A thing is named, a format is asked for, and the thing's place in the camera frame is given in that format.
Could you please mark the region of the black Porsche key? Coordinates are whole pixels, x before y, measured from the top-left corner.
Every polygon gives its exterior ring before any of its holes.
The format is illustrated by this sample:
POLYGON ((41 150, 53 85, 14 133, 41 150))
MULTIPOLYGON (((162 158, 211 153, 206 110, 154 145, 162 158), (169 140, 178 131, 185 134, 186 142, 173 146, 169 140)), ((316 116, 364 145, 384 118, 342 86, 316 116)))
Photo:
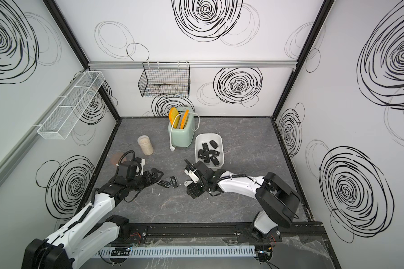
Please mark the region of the black Porsche key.
POLYGON ((158 185, 164 187, 164 188, 170 188, 171 187, 171 183, 170 182, 166 182, 164 180, 159 180, 157 182, 158 185))

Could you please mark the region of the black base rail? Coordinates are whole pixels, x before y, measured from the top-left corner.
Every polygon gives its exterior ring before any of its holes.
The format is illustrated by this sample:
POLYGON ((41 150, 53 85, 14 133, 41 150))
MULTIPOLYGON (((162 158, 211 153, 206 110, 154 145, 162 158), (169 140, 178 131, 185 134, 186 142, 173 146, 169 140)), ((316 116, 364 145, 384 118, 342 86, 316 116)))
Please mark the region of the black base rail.
POLYGON ((321 222, 293 222, 289 228, 273 228, 267 234, 256 230, 252 223, 167 223, 128 224, 125 231, 129 241, 148 243, 155 238, 222 238, 239 243, 280 242, 283 236, 322 235, 326 233, 321 222))

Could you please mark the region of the yellow toast slice left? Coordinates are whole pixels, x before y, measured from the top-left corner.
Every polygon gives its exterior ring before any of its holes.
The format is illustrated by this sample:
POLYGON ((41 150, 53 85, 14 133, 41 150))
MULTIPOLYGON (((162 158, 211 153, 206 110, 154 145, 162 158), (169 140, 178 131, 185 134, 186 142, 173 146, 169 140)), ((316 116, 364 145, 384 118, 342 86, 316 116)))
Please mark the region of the yellow toast slice left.
POLYGON ((176 107, 172 107, 169 111, 169 121, 171 123, 172 128, 177 128, 180 118, 180 112, 177 110, 176 107))

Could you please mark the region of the black silver key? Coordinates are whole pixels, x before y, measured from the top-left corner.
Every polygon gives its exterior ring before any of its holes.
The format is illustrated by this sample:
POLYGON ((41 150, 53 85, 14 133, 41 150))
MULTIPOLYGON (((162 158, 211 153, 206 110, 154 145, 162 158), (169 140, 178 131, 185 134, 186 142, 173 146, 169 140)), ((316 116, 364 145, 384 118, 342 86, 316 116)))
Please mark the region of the black silver key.
POLYGON ((205 163, 210 163, 210 156, 209 156, 209 154, 205 153, 203 157, 204 157, 203 160, 204 160, 205 163))

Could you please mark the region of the beige textured cup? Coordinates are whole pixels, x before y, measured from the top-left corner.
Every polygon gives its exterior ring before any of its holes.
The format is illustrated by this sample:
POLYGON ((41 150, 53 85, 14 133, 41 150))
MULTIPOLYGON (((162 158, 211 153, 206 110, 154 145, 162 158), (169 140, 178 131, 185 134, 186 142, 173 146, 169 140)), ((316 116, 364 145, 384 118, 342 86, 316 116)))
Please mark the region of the beige textured cup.
POLYGON ((154 152, 150 138, 147 135, 142 135, 138 138, 138 144, 144 155, 149 156, 154 152))

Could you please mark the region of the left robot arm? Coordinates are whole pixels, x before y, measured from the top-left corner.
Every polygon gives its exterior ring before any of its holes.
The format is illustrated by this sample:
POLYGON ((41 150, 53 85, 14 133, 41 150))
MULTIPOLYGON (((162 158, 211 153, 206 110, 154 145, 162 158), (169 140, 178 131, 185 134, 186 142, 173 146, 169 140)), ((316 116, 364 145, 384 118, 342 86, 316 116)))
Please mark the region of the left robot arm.
POLYGON ((79 269, 104 246, 125 242, 141 233, 132 232, 127 218, 112 215, 100 220, 119 205, 130 192, 140 193, 158 183, 164 173, 144 170, 145 160, 130 150, 117 163, 115 175, 93 191, 91 200, 73 218, 44 240, 35 239, 22 260, 24 269, 79 269))

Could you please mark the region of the white mesh wall shelf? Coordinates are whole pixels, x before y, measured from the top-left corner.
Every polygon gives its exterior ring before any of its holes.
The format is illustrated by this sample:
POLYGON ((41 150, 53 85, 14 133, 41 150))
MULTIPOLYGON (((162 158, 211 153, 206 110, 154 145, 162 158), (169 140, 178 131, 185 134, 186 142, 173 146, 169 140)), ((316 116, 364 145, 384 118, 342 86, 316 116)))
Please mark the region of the white mesh wall shelf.
POLYGON ((104 82, 100 71, 80 74, 37 133, 45 140, 65 140, 77 123, 99 123, 105 114, 105 103, 99 94, 104 82))

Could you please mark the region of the green toaster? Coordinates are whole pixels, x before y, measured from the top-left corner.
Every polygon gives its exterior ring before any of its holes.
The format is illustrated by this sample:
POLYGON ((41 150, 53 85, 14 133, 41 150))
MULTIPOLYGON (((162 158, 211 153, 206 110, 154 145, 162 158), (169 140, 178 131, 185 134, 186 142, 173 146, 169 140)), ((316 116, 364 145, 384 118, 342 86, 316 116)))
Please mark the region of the green toaster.
POLYGON ((177 107, 177 110, 180 112, 180 118, 177 128, 172 128, 170 121, 168 126, 169 142, 172 151, 174 151, 175 147, 189 147, 192 143, 195 132, 195 118, 193 115, 194 110, 188 106, 179 106, 177 107), (189 110, 188 120, 185 128, 180 129, 180 119, 186 110, 189 110))

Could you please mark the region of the orange toast slice right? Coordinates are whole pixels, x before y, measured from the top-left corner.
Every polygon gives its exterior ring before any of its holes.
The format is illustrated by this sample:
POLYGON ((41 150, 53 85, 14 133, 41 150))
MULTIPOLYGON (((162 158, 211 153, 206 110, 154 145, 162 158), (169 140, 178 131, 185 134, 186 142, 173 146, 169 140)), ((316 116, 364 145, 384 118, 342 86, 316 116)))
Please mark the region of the orange toast slice right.
POLYGON ((189 110, 186 110, 184 114, 181 116, 180 121, 180 129, 184 129, 188 120, 189 110))

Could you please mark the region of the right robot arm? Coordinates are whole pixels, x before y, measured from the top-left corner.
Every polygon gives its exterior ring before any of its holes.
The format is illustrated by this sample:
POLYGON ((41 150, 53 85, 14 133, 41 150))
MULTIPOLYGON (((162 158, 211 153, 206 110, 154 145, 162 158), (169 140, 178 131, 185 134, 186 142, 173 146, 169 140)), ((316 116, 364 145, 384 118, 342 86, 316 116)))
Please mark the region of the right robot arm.
POLYGON ((290 228, 298 218, 296 212, 301 204, 299 194, 277 174, 265 176, 235 174, 224 169, 213 170, 204 162, 194 164, 185 160, 186 191, 193 199, 207 193, 212 197, 223 193, 236 193, 258 201, 262 210, 257 213, 252 227, 260 234, 269 234, 277 227, 290 228))

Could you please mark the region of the black VW key bottom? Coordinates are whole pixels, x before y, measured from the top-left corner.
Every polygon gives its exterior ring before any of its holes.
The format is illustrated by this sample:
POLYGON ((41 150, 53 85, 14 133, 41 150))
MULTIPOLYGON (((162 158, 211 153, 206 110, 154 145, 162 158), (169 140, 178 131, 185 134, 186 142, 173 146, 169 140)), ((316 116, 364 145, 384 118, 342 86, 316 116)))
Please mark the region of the black VW key bottom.
POLYGON ((220 152, 217 150, 209 150, 209 155, 210 156, 219 156, 220 152))

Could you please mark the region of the white storage box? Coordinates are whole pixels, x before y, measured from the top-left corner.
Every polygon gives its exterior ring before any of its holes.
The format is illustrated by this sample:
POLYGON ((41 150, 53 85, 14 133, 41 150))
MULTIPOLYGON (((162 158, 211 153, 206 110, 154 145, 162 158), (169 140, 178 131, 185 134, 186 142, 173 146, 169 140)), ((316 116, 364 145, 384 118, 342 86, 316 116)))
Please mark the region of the white storage box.
POLYGON ((198 161, 201 161, 203 164, 205 164, 207 167, 213 169, 213 170, 217 170, 222 168, 223 164, 224 164, 224 151, 223 151, 223 141, 222 138, 219 134, 216 133, 202 133, 197 135, 196 139, 195 139, 195 162, 197 163, 198 161), (210 144, 210 140, 214 140, 219 147, 217 149, 214 149, 210 144), (209 150, 217 150, 220 152, 220 155, 217 156, 217 159, 220 161, 219 166, 214 166, 210 160, 210 163, 205 163, 203 159, 199 159, 198 158, 198 150, 199 149, 203 149, 202 144, 203 143, 207 143, 209 146, 209 150))

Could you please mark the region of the black key with buttons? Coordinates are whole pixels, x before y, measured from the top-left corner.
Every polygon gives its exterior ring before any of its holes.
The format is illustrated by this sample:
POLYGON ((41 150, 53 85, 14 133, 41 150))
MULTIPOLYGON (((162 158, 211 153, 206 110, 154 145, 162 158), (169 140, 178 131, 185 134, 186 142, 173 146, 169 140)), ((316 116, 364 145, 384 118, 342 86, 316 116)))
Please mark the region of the black key with buttons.
POLYGON ((217 149, 219 147, 219 145, 214 141, 214 140, 210 140, 209 144, 214 148, 217 149))

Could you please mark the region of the white key tag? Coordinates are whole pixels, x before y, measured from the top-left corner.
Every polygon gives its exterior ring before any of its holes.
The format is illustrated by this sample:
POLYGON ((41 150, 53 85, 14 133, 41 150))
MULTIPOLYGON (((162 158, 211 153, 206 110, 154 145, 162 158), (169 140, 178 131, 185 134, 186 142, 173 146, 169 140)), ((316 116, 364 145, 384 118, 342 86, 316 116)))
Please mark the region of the white key tag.
POLYGON ((187 187, 187 186, 189 186, 189 185, 191 185, 193 183, 193 181, 186 181, 184 184, 185 184, 185 187, 187 187))

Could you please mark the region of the black chrome Bentley key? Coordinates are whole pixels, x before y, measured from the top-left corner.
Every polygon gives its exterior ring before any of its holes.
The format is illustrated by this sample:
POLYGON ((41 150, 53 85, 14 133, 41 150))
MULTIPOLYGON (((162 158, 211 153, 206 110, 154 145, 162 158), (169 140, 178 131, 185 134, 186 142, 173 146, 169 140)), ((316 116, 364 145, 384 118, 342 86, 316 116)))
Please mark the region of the black chrome Bentley key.
POLYGON ((177 178, 175 176, 172 176, 170 178, 170 181, 171 181, 171 185, 172 185, 173 188, 178 188, 179 183, 178 183, 177 178))

